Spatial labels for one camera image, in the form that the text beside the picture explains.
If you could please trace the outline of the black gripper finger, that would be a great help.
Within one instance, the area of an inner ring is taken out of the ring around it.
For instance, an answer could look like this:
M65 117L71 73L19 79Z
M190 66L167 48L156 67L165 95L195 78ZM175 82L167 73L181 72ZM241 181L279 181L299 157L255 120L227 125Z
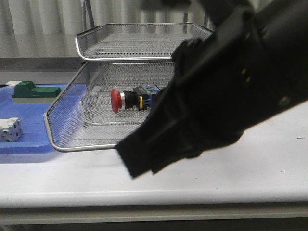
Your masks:
M157 98L147 117L148 130L181 130L183 128L183 89L167 87Z
M130 176L156 173L193 155L190 116L163 118L149 115L142 125L116 145Z

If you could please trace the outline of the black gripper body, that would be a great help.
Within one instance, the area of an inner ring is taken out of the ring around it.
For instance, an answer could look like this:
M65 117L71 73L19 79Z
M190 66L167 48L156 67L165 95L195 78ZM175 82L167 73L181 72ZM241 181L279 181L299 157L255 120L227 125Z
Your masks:
M175 75L168 87L172 126L168 156L198 156L239 140L260 117L267 59L256 13L235 7L216 21L207 39L182 42L174 51Z

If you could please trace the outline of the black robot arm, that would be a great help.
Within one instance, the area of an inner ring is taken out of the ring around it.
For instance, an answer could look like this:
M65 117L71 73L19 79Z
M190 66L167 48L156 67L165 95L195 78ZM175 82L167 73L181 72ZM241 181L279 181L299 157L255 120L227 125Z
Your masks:
M308 99L308 3L203 0L215 31L174 53L174 76L143 124L116 145L134 178L237 142Z

